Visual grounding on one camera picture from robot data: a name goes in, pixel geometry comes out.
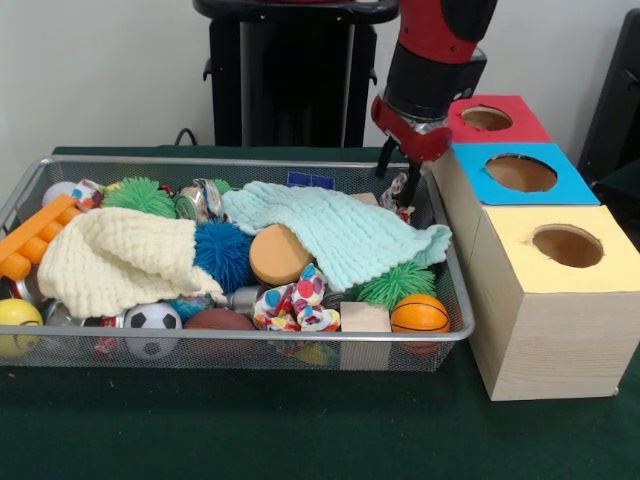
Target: metal basket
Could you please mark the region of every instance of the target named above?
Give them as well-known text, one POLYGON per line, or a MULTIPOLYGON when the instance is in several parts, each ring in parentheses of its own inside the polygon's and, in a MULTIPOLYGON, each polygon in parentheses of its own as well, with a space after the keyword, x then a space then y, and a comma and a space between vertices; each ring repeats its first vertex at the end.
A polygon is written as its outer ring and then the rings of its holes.
MULTIPOLYGON (((371 163, 53 156, 33 164, 25 173, 0 211, 0 225, 4 236, 36 213, 47 188, 63 180, 89 178, 108 185, 139 175, 173 188, 189 184, 193 178, 223 178, 241 186, 251 180, 284 184, 287 173, 296 171, 334 177, 336 189, 348 194, 372 192, 377 197, 404 169, 405 165, 391 164, 385 179, 378 180, 371 163)), ((416 228, 447 223, 430 174, 422 179, 414 204, 416 228)), ((0 326, 0 342, 35 342, 33 350, 22 356, 0 357, 0 365, 432 372, 455 342, 471 335, 475 326, 453 245, 436 273, 437 295, 452 326, 445 334, 0 326), (171 353, 155 361, 142 360, 131 353, 140 342, 158 343, 171 353), (107 353, 98 348, 105 344, 109 345, 107 353)))

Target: yellow box lid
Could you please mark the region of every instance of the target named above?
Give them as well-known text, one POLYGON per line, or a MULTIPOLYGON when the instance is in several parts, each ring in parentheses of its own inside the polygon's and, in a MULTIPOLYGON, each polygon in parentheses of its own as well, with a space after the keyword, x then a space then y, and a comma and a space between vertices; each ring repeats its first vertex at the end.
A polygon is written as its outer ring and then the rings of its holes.
POLYGON ((604 206, 486 207, 527 293, 640 291, 640 254, 604 206))

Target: brown football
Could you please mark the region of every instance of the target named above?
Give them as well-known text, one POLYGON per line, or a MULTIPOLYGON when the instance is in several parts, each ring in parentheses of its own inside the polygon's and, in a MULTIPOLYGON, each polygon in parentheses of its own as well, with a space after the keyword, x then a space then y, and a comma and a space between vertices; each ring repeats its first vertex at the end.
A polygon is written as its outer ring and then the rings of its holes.
MULTIPOLYGON (((253 323, 244 315, 226 308, 210 308, 191 317, 187 329, 255 330, 253 323)), ((216 340, 193 338, 187 340, 194 353, 216 363, 225 363, 229 357, 238 357, 252 349, 256 342, 250 340, 216 340)))

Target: knitted cloth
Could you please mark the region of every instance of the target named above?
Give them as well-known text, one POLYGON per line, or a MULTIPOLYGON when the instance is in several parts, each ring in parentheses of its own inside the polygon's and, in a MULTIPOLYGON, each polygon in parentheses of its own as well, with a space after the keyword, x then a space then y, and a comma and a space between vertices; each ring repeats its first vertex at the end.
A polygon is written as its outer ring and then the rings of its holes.
POLYGON ((416 230, 393 212, 341 192, 252 182, 223 196, 225 213, 247 233, 286 225, 317 260, 333 291, 366 283, 400 263, 426 267, 446 257, 451 231, 416 230))
POLYGON ((78 318, 112 316, 179 295, 220 296, 194 267, 196 225, 126 208, 78 215, 49 245, 38 270, 43 294, 78 318))

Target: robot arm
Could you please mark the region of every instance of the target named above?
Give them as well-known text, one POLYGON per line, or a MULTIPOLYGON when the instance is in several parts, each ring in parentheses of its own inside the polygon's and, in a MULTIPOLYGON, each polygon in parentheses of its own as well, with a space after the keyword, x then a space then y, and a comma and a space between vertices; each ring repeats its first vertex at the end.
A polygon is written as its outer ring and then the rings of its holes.
POLYGON ((410 163, 409 182, 399 198, 408 204, 420 164, 451 146, 447 112, 451 102, 473 94, 486 64, 476 49, 497 0, 400 0, 402 23, 387 86, 376 97, 372 117, 389 137, 376 175, 384 176, 398 147, 410 163))

